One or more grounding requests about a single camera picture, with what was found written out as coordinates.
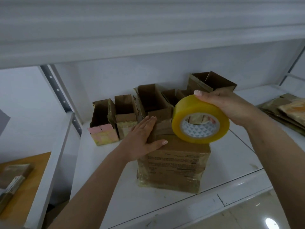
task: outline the floor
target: floor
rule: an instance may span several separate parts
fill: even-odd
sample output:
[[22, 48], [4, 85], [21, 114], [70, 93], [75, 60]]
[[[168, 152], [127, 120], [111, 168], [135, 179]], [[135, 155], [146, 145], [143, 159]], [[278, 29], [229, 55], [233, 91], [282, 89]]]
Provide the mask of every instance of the floor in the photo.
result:
[[187, 229], [290, 229], [274, 190], [204, 219]]

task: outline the tape roll core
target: tape roll core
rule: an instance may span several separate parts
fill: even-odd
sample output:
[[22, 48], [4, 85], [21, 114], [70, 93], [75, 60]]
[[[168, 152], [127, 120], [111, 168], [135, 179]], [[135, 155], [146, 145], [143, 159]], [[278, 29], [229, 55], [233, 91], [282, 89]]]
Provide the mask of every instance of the tape roll core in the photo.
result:
[[174, 108], [172, 128], [184, 141], [211, 143], [222, 138], [229, 127], [229, 119], [218, 107], [194, 95], [181, 99]]

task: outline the wooden board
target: wooden board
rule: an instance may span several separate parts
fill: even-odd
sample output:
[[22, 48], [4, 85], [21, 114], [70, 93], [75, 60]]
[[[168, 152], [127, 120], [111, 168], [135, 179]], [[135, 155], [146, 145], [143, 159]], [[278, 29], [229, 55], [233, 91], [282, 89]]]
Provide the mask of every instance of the wooden board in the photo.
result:
[[32, 163], [34, 165], [33, 171], [30, 173], [28, 178], [25, 179], [0, 215], [0, 220], [14, 226], [23, 226], [27, 219], [27, 215], [29, 214], [30, 208], [32, 207], [32, 202], [35, 198], [50, 155], [51, 152], [48, 152], [0, 164], [0, 172], [2, 172], [7, 165], [27, 163]]

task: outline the upper shelf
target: upper shelf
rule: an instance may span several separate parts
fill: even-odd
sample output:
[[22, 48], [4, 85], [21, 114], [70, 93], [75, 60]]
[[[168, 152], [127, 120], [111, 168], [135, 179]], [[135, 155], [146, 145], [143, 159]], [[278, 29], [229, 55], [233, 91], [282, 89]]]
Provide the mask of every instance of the upper shelf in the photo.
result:
[[0, 68], [305, 38], [305, 0], [0, 4]]

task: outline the left hand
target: left hand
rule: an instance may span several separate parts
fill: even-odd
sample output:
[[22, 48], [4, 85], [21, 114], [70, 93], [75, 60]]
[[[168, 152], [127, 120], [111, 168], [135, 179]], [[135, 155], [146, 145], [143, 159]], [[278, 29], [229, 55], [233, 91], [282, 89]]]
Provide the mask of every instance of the left hand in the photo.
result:
[[157, 140], [150, 144], [146, 143], [156, 121], [157, 117], [146, 116], [145, 119], [132, 128], [117, 146], [117, 151], [126, 159], [126, 162], [137, 160], [167, 144], [167, 140]]

